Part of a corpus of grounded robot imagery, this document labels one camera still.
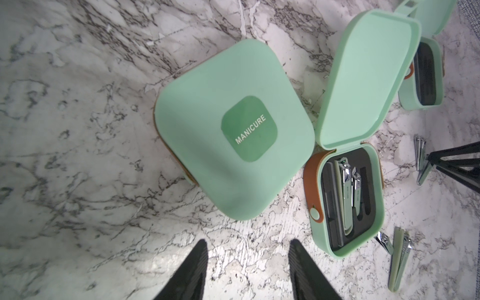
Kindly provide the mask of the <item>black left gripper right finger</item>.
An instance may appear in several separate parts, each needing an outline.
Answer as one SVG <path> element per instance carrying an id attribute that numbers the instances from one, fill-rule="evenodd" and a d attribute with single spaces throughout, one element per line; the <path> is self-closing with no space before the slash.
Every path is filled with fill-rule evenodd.
<path id="1" fill-rule="evenodd" d="M 295 300 L 341 300 L 298 239 L 290 242 L 288 260 Z"/>

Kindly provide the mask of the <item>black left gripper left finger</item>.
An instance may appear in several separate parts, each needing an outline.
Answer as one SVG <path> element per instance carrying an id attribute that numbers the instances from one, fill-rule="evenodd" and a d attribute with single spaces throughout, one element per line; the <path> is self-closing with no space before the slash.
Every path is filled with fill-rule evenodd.
<path id="1" fill-rule="evenodd" d="M 202 300 L 208 268 L 208 244 L 200 239 L 154 300 Z"/>

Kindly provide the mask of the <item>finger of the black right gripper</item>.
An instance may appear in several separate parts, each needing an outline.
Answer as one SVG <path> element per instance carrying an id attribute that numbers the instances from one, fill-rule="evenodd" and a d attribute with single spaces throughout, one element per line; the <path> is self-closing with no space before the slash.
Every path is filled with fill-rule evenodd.
<path id="1" fill-rule="evenodd" d="M 451 156 L 478 155 L 479 153 L 480 143 L 474 142 L 465 146 L 432 152 L 427 161 L 446 176 L 476 193 L 480 193 L 480 159 L 446 159 Z"/>

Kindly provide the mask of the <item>slanted green nail clipper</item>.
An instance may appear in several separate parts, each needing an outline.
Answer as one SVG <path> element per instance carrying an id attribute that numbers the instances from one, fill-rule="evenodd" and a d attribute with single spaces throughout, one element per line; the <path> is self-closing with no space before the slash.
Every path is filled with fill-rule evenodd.
<path id="1" fill-rule="evenodd" d="M 431 170 L 433 169 L 433 164 L 430 161 L 426 161 L 424 163 L 424 166 L 422 167 L 421 171 L 419 172 L 419 175 L 417 177 L 417 185 L 421 186 L 428 175 L 430 174 Z"/>

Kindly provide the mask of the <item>green nail kit case front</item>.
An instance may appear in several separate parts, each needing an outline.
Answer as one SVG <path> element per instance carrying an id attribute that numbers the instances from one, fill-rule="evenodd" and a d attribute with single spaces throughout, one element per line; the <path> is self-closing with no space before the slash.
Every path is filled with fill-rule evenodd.
<path id="1" fill-rule="evenodd" d="M 159 94 L 162 141 L 207 197 L 239 221 L 259 216 L 310 158 L 311 120 L 265 43 L 246 39 Z"/>

